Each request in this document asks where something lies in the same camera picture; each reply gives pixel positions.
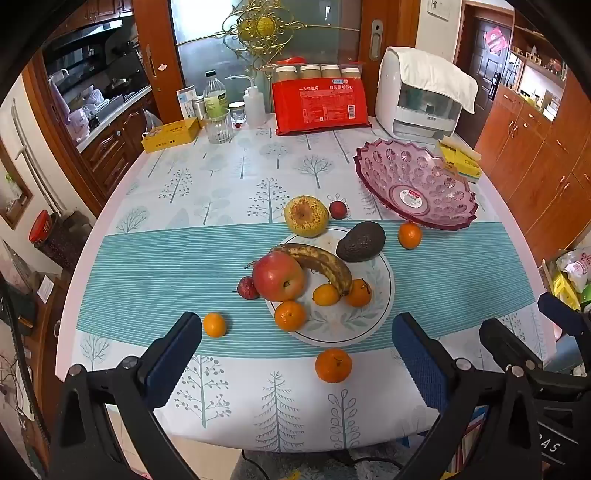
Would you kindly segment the orange tangerine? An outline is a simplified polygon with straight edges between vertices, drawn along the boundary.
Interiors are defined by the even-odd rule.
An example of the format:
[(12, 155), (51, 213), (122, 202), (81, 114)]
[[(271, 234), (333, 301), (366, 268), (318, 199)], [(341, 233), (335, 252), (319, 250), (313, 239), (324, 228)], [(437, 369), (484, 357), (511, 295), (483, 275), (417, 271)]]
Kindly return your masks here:
[(423, 238), (421, 228), (413, 223), (403, 223), (398, 231), (398, 239), (405, 249), (413, 250), (416, 249)]

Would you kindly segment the small tangerine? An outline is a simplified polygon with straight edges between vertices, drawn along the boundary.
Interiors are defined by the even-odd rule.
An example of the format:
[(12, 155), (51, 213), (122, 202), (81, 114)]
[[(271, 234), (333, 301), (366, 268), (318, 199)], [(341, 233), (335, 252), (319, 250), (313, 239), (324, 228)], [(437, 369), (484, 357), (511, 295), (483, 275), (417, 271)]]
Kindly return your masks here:
[(202, 326), (204, 326), (204, 332), (211, 338), (223, 337), (228, 330), (224, 317), (216, 312), (206, 314), (202, 320)]

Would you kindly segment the dark avocado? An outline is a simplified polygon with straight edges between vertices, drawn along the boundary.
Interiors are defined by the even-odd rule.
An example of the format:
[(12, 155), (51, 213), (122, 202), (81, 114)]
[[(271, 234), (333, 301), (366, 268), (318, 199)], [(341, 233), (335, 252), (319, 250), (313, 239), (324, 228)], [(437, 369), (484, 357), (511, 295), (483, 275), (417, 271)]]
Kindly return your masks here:
[(346, 262), (363, 262), (377, 256), (385, 243), (383, 227), (373, 221), (364, 221), (339, 240), (335, 253)]

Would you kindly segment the small yellow-orange kumquat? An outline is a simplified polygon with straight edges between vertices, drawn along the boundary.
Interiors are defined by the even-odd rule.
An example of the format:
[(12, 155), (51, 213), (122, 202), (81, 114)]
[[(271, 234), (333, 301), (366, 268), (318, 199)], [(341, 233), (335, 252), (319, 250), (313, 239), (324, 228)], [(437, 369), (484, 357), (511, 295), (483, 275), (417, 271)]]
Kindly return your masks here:
[(341, 299), (341, 294), (334, 285), (325, 283), (315, 288), (312, 294), (312, 300), (318, 306), (328, 307), (335, 305)]

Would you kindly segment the pink glass fruit bowl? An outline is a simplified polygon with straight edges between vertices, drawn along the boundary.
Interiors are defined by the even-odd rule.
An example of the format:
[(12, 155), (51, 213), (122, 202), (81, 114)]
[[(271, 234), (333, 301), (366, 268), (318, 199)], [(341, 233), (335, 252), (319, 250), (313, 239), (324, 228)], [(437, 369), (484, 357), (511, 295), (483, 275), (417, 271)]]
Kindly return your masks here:
[(458, 231), (477, 218), (476, 194), (468, 181), (425, 148), (379, 139), (358, 148), (353, 159), (374, 198), (408, 221)]

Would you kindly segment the overripe brown banana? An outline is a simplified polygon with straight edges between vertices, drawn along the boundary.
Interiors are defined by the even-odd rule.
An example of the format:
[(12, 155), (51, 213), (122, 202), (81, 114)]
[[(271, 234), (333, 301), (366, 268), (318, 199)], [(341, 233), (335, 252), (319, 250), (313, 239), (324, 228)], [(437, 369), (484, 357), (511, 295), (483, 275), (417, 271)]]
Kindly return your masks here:
[(346, 297), (353, 285), (353, 275), (349, 267), (338, 256), (314, 245), (284, 243), (276, 245), (270, 252), (283, 252), (290, 255), (301, 267), (321, 273), (335, 287), (339, 296)]

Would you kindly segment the red lychee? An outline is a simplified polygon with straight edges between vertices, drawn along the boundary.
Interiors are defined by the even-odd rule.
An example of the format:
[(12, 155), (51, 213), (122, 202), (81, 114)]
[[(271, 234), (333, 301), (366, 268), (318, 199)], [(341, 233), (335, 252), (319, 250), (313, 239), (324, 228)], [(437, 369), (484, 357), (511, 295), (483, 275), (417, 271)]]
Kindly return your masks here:
[(348, 216), (348, 207), (341, 200), (335, 200), (329, 204), (329, 213), (335, 220), (342, 220)]
[(259, 299), (259, 291), (256, 290), (252, 276), (242, 277), (236, 286), (236, 292), (245, 300)]

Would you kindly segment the yellow-brown pear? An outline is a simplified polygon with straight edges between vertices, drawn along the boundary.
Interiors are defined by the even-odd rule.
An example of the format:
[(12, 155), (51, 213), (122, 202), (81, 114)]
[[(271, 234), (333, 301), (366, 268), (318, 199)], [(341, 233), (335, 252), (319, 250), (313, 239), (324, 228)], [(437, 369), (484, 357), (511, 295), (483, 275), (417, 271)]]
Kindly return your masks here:
[(288, 201), (283, 214), (287, 228), (305, 238), (322, 235), (329, 225), (329, 210), (320, 200), (307, 195)]

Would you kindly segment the red apple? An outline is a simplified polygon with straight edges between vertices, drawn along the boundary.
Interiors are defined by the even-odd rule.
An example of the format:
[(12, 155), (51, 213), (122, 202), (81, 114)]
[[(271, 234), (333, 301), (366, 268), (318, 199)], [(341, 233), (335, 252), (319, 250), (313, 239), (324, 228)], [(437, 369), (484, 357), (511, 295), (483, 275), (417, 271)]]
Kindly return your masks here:
[(259, 295), (271, 302), (297, 299), (305, 289), (304, 270), (283, 252), (270, 252), (257, 260), (252, 278)]

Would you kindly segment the white countertop appliance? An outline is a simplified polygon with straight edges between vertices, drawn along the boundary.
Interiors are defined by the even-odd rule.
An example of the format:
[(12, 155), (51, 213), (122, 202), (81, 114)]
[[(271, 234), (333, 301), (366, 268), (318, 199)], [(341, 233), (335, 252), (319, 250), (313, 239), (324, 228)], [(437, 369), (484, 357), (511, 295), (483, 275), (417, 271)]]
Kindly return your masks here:
[(436, 143), (453, 133), (461, 112), (461, 104), (447, 95), (407, 84), (401, 56), (387, 49), (380, 66), (375, 114), (391, 137)]

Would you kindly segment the yellow flat box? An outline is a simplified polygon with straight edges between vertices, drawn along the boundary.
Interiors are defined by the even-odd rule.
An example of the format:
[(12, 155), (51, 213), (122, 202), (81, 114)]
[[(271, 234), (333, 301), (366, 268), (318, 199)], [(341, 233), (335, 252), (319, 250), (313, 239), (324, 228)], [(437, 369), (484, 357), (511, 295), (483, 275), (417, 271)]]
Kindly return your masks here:
[(170, 147), (192, 143), (200, 130), (196, 118), (188, 118), (154, 127), (141, 141), (146, 153), (164, 150)]

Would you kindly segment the clear glass tumbler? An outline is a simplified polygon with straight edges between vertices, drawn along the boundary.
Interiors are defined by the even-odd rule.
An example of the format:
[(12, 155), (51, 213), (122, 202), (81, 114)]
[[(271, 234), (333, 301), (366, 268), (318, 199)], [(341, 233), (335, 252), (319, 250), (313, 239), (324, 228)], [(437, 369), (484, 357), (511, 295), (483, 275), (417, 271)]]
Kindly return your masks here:
[(211, 144), (223, 144), (231, 142), (235, 135), (228, 108), (225, 108), (217, 117), (205, 119), (205, 131), (207, 139)]

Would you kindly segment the white squeeze bottle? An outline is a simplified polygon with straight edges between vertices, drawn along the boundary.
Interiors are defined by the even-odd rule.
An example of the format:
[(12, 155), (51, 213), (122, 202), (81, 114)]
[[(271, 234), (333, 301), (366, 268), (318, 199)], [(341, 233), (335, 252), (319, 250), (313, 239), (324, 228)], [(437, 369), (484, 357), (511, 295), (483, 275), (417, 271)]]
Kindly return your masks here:
[(243, 92), (242, 101), (245, 102), (246, 120), (243, 125), (249, 128), (259, 128), (266, 123), (266, 104), (264, 104), (264, 96), (262, 91), (254, 83), (254, 80), (247, 75), (229, 75), (226, 80), (247, 80), (249, 86)]

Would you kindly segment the small glass jar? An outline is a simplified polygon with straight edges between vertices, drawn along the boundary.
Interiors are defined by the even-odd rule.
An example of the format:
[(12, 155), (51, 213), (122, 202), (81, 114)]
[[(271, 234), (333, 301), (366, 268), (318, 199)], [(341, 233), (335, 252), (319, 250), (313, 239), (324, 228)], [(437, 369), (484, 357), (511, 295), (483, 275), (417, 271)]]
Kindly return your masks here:
[(230, 118), (233, 124), (242, 125), (245, 124), (245, 102), (235, 101), (228, 104)]

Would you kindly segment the gold metal ornament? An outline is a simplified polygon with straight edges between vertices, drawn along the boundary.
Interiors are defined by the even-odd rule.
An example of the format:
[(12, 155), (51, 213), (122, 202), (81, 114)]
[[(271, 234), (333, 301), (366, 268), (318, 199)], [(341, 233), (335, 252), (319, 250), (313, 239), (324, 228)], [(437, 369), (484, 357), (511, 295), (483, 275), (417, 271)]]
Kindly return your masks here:
[(353, 58), (361, 32), (359, 1), (173, 1), (171, 10), (178, 50), (211, 42), (256, 68), (297, 55)]

